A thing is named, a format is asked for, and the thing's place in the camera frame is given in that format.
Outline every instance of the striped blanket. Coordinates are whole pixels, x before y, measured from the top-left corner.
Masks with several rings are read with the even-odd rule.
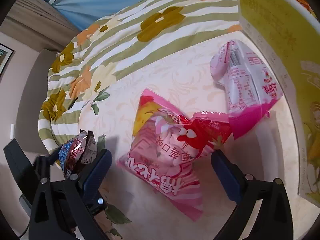
[[[81,109],[122,78],[177,51],[239,30],[237,0],[144,0],[103,17],[76,36],[48,74],[38,121],[47,150],[79,133]]]

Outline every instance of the pink packaging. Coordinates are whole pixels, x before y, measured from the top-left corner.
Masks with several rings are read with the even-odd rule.
[[[239,40],[224,44],[210,61],[214,81],[224,86],[235,139],[246,134],[282,96],[266,64]]]
[[[203,213],[203,203],[192,162],[220,148],[230,134],[226,114],[200,112],[189,120],[146,89],[140,97],[131,149],[118,163],[195,221]]]

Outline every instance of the red cartoon crab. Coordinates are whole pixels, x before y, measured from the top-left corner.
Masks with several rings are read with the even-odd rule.
[[[202,153],[202,150],[206,145],[210,146],[212,149],[214,147],[214,145],[209,142],[212,141],[212,135],[205,132],[202,125],[196,120],[191,124],[186,124],[180,128],[177,140],[180,142],[185,142],[185,144],[182,146],[182,149],[184,149],[187,145],[190,145],[195,149],[199,149],[196,158]]]

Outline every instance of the picture frame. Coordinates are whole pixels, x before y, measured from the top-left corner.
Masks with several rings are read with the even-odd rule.
[[[12,54],[12,49],[0,43],[0,77]]]

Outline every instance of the bed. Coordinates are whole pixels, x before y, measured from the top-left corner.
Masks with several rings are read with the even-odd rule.
[[[144,0],[97,20],[68,44],[49,70],[47,99],[38,121],[39,136],[49,153],[83,129],[104,140],[114,160],[126,154],[145,88],[189,117],[196,111],[226,112],[224,91],[213,85],[210,75],[211,57],[228,40],[239,39],[263,58],[241,32],[238,19],[237,0]],[[266,133],[265,127],[272,132]],[[303,235],[319,210],[297,195],[298,147],[285,98],[273,107],[270,118],[239,140],[230,138],[225,147],[226,155],[244,173],[257,179],[283,179],[295,239]],[[204,197],[204,214],[196,222],[114,162],[100,191],[132,220],[116,225],[121,235],[214,238],[235,204],[228,200],[210,162],[199,160],[194,166]],[[254,217],[249,222],[252,226]],[[246,228],[243,236],[249,232]]]

